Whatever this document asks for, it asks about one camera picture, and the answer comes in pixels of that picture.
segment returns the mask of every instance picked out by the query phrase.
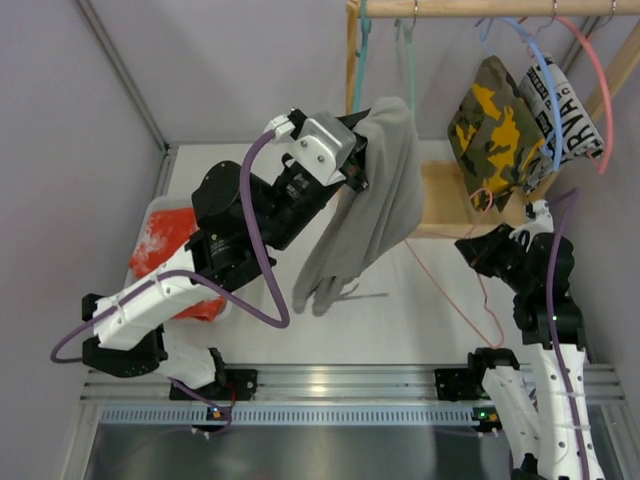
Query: gray wall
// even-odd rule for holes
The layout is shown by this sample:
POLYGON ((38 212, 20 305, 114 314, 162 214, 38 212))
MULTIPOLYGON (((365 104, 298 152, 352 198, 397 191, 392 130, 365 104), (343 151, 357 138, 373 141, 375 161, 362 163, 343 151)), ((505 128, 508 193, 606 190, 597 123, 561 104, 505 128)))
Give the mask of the gray wall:
MULTIPOLYGON (((615 19, 617 35, 599 34, 595 46, 611 59, 637 18, 615 19)), ((581 98, 594 86, 586 59, 576 65, 571 80, 581 98)), ((580 186, 582 198, 569 223, 567 237, 575 246, 574 293, 582 308, 590 340, 599 359, 616 366, 640 425, 640 69, 614 100, 616 143, 604 176, 588 161, 563 171, 553 192, 580 186)))
MULTIPOLYGON (((346 0, 280 0, 277 8, 255 0, 217 2, 215 8, 201 0, 93 3, 172 141, 251 141, 292 106, 344 113, 346 0)), ((445 137, 485 56, 474 22, 421 19, 416 25, 422 138, 445 137)), ((562 58, 571 38, 554 24, 541 46, 562 58)), ((529 58, 518 39, 511 27, 496 22, 490 43, 519 80, 529 58)), ((392 19, 374 22, 370 45, 363 108, 407 91, 406 74, 403 82, 399 78, 392 19)))
POLYGON ((121 285, 159 159, 69 0, 0 2, 0 156, 0 477, 48 479, 84 375, 49 352, 121 285))

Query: wooden rod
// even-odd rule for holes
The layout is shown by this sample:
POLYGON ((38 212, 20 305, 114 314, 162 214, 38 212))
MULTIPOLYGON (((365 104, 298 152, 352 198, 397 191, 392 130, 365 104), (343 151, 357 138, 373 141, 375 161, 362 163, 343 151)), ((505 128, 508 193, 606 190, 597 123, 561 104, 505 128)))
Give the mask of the wooden rod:
MULTIPOLYGON (((557 15, 608 16, 613 0, 558 0, 557 15)), ((367 0, 369 18, 413 18, 413 0, 367 0)), ((419 0, 418 17, 550 17, 553 0, 419 0)), ((616 15, 640 15, 640 0, 617 0, 616 15)))
MULTIPOLYGON (((638 65, 638 62, 640 62, 640 21, 636 23, 636 26, 611 61, 609 68, 607 68, 607 81, 612 98, 628 80, 638 65)), ((594 122, 602 116, 604 113, 604 102, 602 101, 602 93, 600 92, 599 85, 596 85, 593 89, 584 107, 594 122)))
POLYGON ((351 113, 356 90, 356 49, 358 38, 358 3, 347 3, 347 98, 345 112, 351 113))

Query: wooden clothes rack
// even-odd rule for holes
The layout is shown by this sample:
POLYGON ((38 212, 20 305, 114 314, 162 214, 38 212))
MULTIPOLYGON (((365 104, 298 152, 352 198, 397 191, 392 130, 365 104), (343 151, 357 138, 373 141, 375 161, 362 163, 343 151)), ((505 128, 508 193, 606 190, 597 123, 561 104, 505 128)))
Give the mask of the wooden clothes rack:
MULTIPOLYGON (((552 17, 640 15, 640 0, 368 0, 369 18, 437 17, 552 17)), ((356 84, 358 38, 358 0, 347 1, 347 95, 346 111, 351 113, 356 84)), ((640 62, 640 21, 622 45, 607 69, 611 96, 616 95, 640 62)), ((600 87, 591 93, 585 108, 596 121, 604 112, 600 87)), ((468 193, 457 164, 442 159, 425 159, 422 177, 425 183, 425 208, 422 223, 414 233, 419 237, 462 236, 479 215, 468 200, 468 193)), ((513 226, 524 222, 524 205, 543 198, 557 174, 553 174, 528 197, 515 192, 502 213, 492 209, 476 229, 477 234, 493 230, 500 223, 513 226)))

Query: metal frame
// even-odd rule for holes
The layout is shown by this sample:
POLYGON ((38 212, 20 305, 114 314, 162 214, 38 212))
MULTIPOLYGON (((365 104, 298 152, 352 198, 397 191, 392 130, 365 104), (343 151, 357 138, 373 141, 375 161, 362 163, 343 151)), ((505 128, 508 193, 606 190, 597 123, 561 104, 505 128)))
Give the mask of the metal frame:
MULTIPOLYGON (((255 368, 259 372, 259 384, 254 400, 238 404, 243 423, 251 425, 345 424, 342 420, 336 423, 336 419, 343 419, 345 415, 357 412, 373 412, 379 416, 370 415, 360 420, 354 419, 352 420, 354 424, 470 425, 468 417, 466 422, 460 423, 461 417, 456 415, 468 415, 473 407, 491 405, 489 401, 458 404, 438 401, 434 374, 437 366, 237 365, 237 367, 255 368), (451 411, 452 416, 446 417, 439 413, 444 411, 451 411), (257 412, 256 417, 251 417, 249 415, 251 412, 257 412), (287 417, 287 415, 295 415, 296 412, 318 413, 315 418, 298 418, 297 421, 293 417, 287 417), (423 414, 422 418, 411 417, 412 414, 416 415, 420 412, 423 414)), ((527 387, 533 388, 530 367, 523 365, 522 369, 527 387)), ((637 478, 637 472, 640 469, 640 438, 631 420, 624 392, 614 368, 604 364, 588 365, 585 367, 584 375, 589 404, 599 406, 603 411, 624 478, 637 478)), ((146 411, 158 418, 162 412, 202 409, 202 404, 198 402, 169 400, 169 389, 169 382, 158 375, 152 374, 137 379, 118 379, 98 371, 90 371, 82 391, 80 412, 75 420, 75 435, 60 478, 84 478, 91 448, 95 442, 97 426, 104 412, 111 412, 110 417, 105 415, 104 418, 107 422, 113 423, 113 416, 122 416, 126 410, 146 411)), ((167 424, 168 421, 165 417, 157 423, 167 424)), ((169 421, 169 423, 189 422, 169 421)))

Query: gray shirt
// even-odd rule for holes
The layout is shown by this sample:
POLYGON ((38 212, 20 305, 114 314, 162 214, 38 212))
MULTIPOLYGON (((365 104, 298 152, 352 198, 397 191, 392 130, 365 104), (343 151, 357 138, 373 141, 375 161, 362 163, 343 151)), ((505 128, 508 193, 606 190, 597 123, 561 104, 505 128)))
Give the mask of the gray shirt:
POLYGON ((354 131, 367 138, 369 188, 343 188, 335 215, 305 262, 293 288, 293 308, 324 315, 342 287, 404 240, 420 224, 424 206, 418 134, 399 98, 381 98, 354 131))

